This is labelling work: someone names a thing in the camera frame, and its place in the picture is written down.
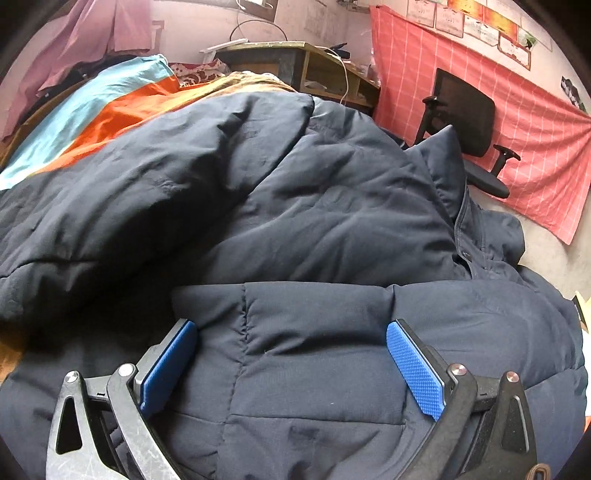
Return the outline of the wooden desk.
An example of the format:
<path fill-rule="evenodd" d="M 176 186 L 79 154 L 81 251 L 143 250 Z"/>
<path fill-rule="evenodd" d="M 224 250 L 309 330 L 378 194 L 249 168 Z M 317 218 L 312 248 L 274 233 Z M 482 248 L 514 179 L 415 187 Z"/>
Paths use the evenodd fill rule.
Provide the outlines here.
<path fill-rule="evenodd" d="M 220 49 L 216 56 L 232 71 L 270 73 L 298 92 L 368 115 L 379 101 L 375 81 L 338 55 L 304 41 L 243 43 Z"/>

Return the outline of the pink checked wall cloth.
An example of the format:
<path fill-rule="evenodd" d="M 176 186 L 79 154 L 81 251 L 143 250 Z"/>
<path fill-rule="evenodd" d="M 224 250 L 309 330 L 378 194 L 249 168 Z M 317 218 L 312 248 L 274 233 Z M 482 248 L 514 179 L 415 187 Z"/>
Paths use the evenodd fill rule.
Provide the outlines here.
<path fill-rule="evenodd" d="M 571 244 L 590 188 L 590 118 L 504 65 L 411 23 L 387 6 L 370 10 L 381 82 L 375 120 L 408 144 L 438 69 L 491 97 L 493 140 L 521 159 L 501 173 L 508 206 Z"/>

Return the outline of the dark navy puffer jacket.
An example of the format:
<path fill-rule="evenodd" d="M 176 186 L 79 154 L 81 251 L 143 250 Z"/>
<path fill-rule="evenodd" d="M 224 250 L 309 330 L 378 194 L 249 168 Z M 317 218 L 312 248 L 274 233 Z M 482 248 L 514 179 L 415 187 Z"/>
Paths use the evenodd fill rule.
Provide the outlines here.
<path fill-rule="evenodd" d="M 1 195 L 1 327 L 25 353 L 1 437 L 45 475 L 65 374 L 137 361 L 179 318 L 198 345 L 152 425 L 190 479 L 392 479 L 427 435 L 386 330 L 473 374 L 513 370 L 538 458 L 584 431 L 574 306 L 471 198 L 457 138 L 401 149 L 356 110 L 235 93 L 161 115 Z"/>

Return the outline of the paper certificates on wall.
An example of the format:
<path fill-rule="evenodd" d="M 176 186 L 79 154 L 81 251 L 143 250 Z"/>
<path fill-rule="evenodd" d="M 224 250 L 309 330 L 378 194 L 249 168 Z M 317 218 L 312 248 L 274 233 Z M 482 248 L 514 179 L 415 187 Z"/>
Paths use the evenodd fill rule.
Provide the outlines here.
<path fill-rule="evenodd" d="M 513 1 L 408 1 L 405 17 L 456 38 L 475 38 L 528 71 L 538 45 L 552 50 L 549 33 Z"/>

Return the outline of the black office chair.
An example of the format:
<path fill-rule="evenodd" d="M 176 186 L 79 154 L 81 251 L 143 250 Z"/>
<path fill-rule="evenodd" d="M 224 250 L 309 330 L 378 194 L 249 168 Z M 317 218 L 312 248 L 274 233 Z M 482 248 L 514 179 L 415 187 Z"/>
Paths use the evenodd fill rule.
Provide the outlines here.
<path fill-rule="evenodd" d="M 468 183 L 499 199 L 510 196 L 507 185 L 499 174 L 510 159 L 519 161 L 514 150 L 492 142 L 496 115 L 494 100 L 467 81 L 443 70 L 436 70 L 432 94 L 423 99 L 425 110 L 415 142 L 422 142 L 445 127 L 454 127 L 461 151 L 469 156 L 482 158 L 490 148 L 498 152 L 491 170 L 466 160 L 464 162 Z"/>

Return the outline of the colourful striped bed sheet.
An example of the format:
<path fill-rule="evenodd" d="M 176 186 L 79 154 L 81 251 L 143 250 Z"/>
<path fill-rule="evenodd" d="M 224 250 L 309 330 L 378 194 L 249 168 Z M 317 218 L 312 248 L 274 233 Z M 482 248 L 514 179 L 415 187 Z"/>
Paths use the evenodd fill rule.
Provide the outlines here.
<path fill-rule="evenodd" d="M 168 239 L 190 127 L 239 95 L 297 92 L 236 72 L 190 87 L 160 55 L 111 66 L 18 133 L 1 175 L 1 373 L 84 301 L 158 304 L 177 269 Z"/>

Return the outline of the pink hanging garment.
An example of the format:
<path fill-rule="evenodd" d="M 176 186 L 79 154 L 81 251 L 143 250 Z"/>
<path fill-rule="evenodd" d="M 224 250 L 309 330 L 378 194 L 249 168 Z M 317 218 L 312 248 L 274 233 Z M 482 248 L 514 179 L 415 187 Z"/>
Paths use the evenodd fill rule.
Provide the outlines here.
<path fill-rule="evenodd" d="M 151 50 L 151 25 L 149 1 L 75 2 L 33 36 L 2 81 L 1 136 L 11 135 L 41 94 L 77 64 Z"/>

